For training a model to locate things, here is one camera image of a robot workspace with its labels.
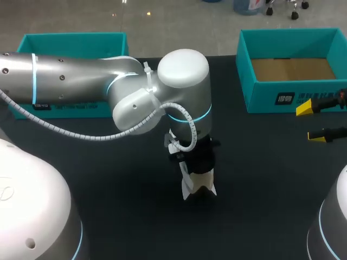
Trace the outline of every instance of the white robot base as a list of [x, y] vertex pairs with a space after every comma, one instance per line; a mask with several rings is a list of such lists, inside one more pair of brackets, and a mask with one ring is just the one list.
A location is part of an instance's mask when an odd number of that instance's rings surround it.
[[0, 259], [89, 260], [83, 224], [61, 174], [0, 139]]
[[347, 166], [323, 201], [307, 234], [310, 260], [347, 259]]

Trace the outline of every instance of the screw hole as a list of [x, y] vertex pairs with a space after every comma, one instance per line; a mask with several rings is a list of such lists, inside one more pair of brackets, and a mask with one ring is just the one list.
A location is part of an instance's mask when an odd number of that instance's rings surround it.
[[30, 249], [34, 249], [36, 244], [35, 244], [35, 241], [32, 239], [32, 238], [28, 238], [26, 241], [25, 241], [25, 244], [28, 248]]

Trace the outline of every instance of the white cable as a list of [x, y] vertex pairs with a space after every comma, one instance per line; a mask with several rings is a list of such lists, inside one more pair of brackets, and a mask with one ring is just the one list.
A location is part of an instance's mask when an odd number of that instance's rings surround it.
[[[31, 114], [30, 112], [26, 111], [24, 108], [22, 108], [20, 105], [18, 105], [15, 101], [13, 101], [11, 98], [9, 98], [1, 89], [0, 89], [0, 97], [9, 105], [11, 106], [14, 110], [18, 111], [20, 114], [24, 115], [26, 118], [30, 119], [31, 121], [45, 127], [48, 128], [50, 130], [53, 130], [54, 132], [60, 133], [62, 135], [66, 135], [68, 137], [72, 137], [72, 138], [78, 138], [78, 139], [82, 139], [82, 140], [87, 140], [87, 141], [109, 141], [109, 140], [114, 140], [114, 139], [118, 139], [121, 137], [125, 137], [129, 134], [131, 134], [132, 132], [136, 131], [137, 129], [139, 129], [140, 127], [143, 127], [152, 117], [154, 117], [154, 115], [158, 112], [157, 110], [153, 111], [149, 116], [147, 116], [142, 122], [140, 122], [139, 124], [137, 124], [136, 126], [118, 133], [118, 134], [112, 134], [112, 135], [105, 135], [105, 136], [91, 136], [91, 135], [83, 135], [83, 134], [77, 134], [77, 133], [73, 133], [70, 131], [67, 131], [65, 129], [62, 129], [58, 126], [54, 126], [36, 116], [34, 116], [33, 114]], [[160, 109], [166, 109], [166, 108], [175, 108], [177, 110], [179, 110], [184, 117], [186, 118], [186, 120], [188, 121], [188, 124], [190, 126], [191, 129], [191, 143], [188, 147], [184, 147], [182, 145], [179, 144], [178, 141], [176, 141], [173, 137], [170, 140], [172, 145], [174, 145], [177, 149], [179, 149], [182, 152], [189, 152], [191, 150], [194, 149], [196, 142], [197, 142], [197, 133], [196, 133], [196, 128], [195, 128], [195, 124], [194, 121], [192, 119], [192, 117], [189, 115], [189, 113], [187, 112], [187, 110], [185, 110], [181, 105], [176, 104], [176, 103], [172, 103], [172, 102], [168, 102], [165, 104], [162, 104], [160, 106]]]

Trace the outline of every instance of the cardboard bottom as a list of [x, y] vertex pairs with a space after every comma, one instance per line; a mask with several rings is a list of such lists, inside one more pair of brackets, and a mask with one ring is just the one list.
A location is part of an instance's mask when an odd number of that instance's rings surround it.
[[258, 81], [335, 80], [325, 58], [252, 59]]

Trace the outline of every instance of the logo on box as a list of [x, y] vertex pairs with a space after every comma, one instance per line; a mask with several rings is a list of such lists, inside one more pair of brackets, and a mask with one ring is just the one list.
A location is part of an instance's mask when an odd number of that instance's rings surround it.
[[291, 105], [294, 100], [295, 92], [278, 93], [275, 105]]

